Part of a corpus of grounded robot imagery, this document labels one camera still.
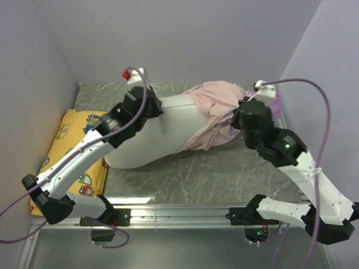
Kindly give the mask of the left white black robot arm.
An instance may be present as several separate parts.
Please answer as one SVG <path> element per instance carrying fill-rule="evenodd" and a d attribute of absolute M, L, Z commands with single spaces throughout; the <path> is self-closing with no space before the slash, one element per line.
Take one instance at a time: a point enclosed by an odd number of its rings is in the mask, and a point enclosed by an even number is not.
<path fill-rule="evenodd" d="M 104 196 L 73 194 L 69 188 L 95 162 L 140 132 L 148 119 L 160 116 L 161 105 L 152 87 L 133 87 L 60 161 L 22 179 L 47 223 L 54 225 L 70 216 L 90 217 L 99 225 L 112 222 L 115 210 Z"/>

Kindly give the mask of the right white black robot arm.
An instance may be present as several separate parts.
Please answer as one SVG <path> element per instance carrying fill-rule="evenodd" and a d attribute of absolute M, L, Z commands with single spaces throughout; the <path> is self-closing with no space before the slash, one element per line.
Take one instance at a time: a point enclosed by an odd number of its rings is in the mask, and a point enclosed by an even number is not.
<path fill-rule="evenodd" d="M 239 101 L 231 122 L 240 128 L 247 148 L 270 162 L 308 198 L 308 204 L 289 203 L 257 194 L 242 212 L 231 208 L 226 216 L 241 225 L 282 221 L 305 229 L 317 242 L 331 245 L 348 240 L 358 219 L 352 202 L 318 168 L 302 140 L 291 130 L 278 128 L 270 108 L 257 100 Z"/>

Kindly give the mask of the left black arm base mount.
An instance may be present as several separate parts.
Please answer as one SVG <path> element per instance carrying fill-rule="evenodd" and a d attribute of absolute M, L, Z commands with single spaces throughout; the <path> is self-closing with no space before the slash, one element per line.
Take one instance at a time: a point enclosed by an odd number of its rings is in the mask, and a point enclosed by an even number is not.
<path fill-rule="evenodd" d="M 80 227 L 90 227 L 90 236 L 94 245 L 106 249 L 124 247 L 130 241 L 130 235 L 123 227 L 130 225 L 131 210 L 129 208 L 114 209 L 110 214 L 106 214 L 98 219 L 90 217 L 80 217 Z M 109 245 L 117 233 L 125 236 L 123 243 L 119 245 Z"/>

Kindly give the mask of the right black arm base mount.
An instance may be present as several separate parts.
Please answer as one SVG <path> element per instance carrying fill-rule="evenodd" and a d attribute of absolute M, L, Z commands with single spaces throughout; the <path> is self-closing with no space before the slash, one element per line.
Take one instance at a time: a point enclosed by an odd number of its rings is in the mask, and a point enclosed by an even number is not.
<path fill-rule="evenodd" d="M 263 219 L 255 210 L 247 207 L 231 207 L 225 218 L 232 226 L 243 226 L 249 245 L 256 244 L 258 247 L 271 241 L 282 226 L 278 220 Z"/>

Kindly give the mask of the white pillow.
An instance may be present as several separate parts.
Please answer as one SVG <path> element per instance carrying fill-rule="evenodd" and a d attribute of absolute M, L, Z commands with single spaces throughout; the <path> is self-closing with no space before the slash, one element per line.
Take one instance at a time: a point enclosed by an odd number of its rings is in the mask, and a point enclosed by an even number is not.
<path fill-rule="evenodd" d="M 175 154 L 209 121 L 188 94 L 160 101 L 163 114 L 148 119 L 140 132 L 106 155 L 109 167 L 134 169 Z"/>

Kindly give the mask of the purple princess print pillowcase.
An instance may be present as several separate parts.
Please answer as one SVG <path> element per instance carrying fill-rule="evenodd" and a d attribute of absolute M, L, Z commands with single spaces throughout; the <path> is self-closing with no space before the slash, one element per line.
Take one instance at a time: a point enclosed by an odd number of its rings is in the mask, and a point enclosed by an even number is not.
<path fill-rule="evenodd" d="M 186 142 L 179 151 L 208 150 L 233 140 L 241 131 L 230 126 L 238 102 L 255 95 L 236 83 L 208 81 L 183 92 L 188 95 L 208 122 Z"/>

